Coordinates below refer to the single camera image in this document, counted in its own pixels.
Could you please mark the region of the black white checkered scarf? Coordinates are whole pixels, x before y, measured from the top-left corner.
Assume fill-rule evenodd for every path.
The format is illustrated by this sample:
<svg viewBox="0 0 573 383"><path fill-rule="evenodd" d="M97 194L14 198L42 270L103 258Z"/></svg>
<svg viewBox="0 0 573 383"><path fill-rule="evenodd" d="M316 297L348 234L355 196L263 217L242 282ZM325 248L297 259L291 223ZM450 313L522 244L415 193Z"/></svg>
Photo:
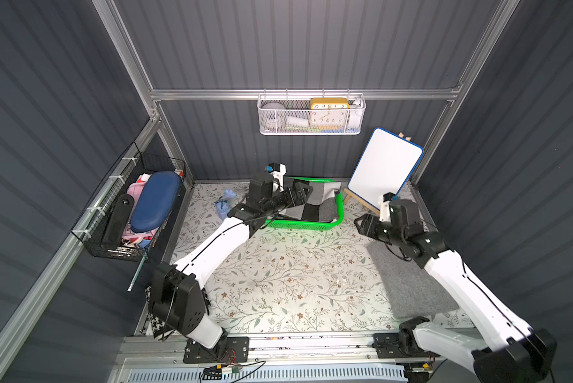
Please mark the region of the black white checkered scarf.
<svg viewBox="0 0 573 383"><path fill-rule="evenodd" d="M312 223L332 223L339 218L337 195L342 185L338 182L315 182L287 177L285 186L296 184L311 187L309 199L305 204L288 207L280 212L280 220L298 220Z"/></svg>

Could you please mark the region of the grey scarf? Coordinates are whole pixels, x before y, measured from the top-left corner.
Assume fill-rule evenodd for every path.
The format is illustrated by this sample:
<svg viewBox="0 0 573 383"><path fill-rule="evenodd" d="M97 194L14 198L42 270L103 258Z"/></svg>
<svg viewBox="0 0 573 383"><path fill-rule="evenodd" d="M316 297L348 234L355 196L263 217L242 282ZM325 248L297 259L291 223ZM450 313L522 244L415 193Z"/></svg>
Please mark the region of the grey scarf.
<svg viewBox="0 0 573 383"><path fill-rule="evenodd" d="M434 316L459 309L459 305L433 277L413 261L404 261L379 241L366 246L397 319Z"/></svg>

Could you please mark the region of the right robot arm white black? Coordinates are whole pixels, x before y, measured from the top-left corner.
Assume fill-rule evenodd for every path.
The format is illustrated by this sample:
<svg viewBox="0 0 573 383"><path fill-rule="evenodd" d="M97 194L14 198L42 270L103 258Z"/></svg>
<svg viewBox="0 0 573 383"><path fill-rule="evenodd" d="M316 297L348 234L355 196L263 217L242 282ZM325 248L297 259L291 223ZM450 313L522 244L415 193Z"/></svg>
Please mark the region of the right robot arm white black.
<svg viewBox="0 0 573 383"><path fill-rule="evenodd" d="M435 279L470 317L481 337L461 335L422 316L399 327L402 354L432 353L471 371L481 382L540 382L553 378L558 343L548 330L534 330L470 270L438 231L426 231L415 202L384 199L379 215L354 221L366 237L398 247Z"/></svg>

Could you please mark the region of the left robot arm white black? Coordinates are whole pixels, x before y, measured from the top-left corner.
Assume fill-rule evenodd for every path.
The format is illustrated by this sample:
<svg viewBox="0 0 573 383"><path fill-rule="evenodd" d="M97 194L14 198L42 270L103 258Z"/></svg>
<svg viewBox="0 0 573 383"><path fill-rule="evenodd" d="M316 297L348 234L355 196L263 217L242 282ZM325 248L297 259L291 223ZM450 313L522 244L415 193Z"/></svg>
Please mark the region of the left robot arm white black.
<svg viewBox="0 0 573 383"><path fill-rule="evenodd" d="M154 271L148 312L163 321L163 331L177 331L220 358L227 331L209 315L203 288L215 270L279 212L308 202L313 192L307 182L279 186L268 173L251 180L247 198L232 207L219 228L189 255Z"/></svg>

